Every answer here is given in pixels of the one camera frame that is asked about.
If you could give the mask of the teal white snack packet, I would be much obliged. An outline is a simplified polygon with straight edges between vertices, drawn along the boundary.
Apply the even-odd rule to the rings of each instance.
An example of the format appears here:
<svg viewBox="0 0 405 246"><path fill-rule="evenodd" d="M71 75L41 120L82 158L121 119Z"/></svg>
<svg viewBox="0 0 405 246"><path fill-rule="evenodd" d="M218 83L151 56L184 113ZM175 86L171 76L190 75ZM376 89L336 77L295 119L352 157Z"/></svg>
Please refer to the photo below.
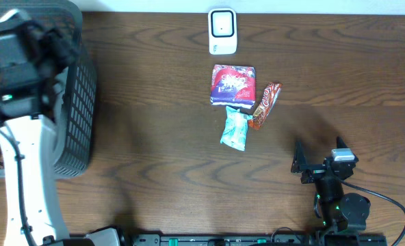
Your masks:
<svg viewBox="0 0 405 246"><path fill-rule="evenodd" d="M251 115L227 106L226 122L220 143L243 152L246 149L248 121L251 119Z"/></svg>

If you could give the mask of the red chocolate bar wrapper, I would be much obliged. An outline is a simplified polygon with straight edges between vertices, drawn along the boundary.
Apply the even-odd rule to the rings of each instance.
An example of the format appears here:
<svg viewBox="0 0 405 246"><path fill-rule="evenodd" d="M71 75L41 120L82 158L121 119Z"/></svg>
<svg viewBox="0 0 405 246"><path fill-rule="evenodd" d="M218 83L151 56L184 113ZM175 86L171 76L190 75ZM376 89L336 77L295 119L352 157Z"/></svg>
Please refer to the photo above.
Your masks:
<svg viewBox="0 0 405 246"><path fill-rule="evenodd" d="M248 120L249 127L259 130L266 118L270 114L278 95L280 94L282 83L269 83L263 91L263 98L252 115L252 119Z"/></svg>

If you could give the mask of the purple pink tissue pack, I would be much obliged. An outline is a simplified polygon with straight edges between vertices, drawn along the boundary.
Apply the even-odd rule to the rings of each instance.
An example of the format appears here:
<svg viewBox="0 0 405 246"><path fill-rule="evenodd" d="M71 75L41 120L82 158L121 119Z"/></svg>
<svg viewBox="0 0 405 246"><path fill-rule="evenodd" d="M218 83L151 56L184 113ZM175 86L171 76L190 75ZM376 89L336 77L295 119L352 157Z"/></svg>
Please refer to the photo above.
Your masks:
<svg viewBox="0 0 405 246"><path fill-rule="evenodd" d="M252 66L216 64L212 70L210 103L251 109L256 100L255 77Z"/></svg>

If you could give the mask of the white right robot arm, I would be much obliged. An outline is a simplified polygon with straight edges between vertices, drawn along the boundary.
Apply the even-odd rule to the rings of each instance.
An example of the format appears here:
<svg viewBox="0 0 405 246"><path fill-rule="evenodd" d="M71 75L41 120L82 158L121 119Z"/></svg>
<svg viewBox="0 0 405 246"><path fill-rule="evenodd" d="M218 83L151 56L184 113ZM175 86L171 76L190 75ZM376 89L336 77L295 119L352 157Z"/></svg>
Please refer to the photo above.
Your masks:
<svg viewBox="0 0 405 246"><path fill-rule="evenodd" d="M345 193L343 181L354 174L358 157L342 138L336 139L332 149L321 164L310 164L301 143L295 143L291 172L300 174L302 184L316 188L315 215L322 218L326 228L336 232L363 231L369 216L371 202L357 193Z"/></svg>

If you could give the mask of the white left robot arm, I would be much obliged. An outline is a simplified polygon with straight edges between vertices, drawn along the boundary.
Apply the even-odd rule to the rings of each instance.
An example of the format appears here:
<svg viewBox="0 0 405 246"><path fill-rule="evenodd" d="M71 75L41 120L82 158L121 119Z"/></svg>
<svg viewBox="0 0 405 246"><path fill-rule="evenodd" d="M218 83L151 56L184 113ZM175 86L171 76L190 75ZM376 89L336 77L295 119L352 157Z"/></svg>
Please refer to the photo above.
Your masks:
<svg viewBox="0 0 405 246"><path fill-rule="evenodd" d="M57 76L77 59L71 40L20 9L0 17L0 148L6 245L63 245L69 238L53 169Z"/></svg>

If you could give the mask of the grey plastic basket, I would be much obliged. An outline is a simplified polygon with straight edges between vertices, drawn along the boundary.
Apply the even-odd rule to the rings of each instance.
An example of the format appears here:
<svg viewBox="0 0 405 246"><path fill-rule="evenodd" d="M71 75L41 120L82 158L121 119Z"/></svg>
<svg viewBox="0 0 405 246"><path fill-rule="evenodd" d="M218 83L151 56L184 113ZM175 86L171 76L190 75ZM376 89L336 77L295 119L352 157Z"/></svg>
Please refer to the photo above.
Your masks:
<svg viewBox="0 0 405 246"><path fill-rule="evenodd" d="M72 1L0 1L0 18L10 10L23 10L47 28L56 27L71 39L77 61L56 76L54 116L58 127L55 175L72 178L88 168L97 76L81 38L83 17Z"/></svg>

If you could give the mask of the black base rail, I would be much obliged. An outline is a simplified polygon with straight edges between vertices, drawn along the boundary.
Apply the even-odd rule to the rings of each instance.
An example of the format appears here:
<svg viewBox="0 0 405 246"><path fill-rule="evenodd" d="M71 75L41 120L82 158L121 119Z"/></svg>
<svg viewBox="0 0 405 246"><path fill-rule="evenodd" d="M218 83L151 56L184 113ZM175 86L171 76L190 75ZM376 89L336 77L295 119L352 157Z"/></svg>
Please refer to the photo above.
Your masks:
<svg viewBox="0 0 405 246"><path fill-rule="evenodd" d="M74 234L70 245L128 246L247 246L247 245L359 245L386 246L385 236L378 234L328 234L318 238L286 227L272 234L129 234L117 227L106 227L89 234Z"/></svg>

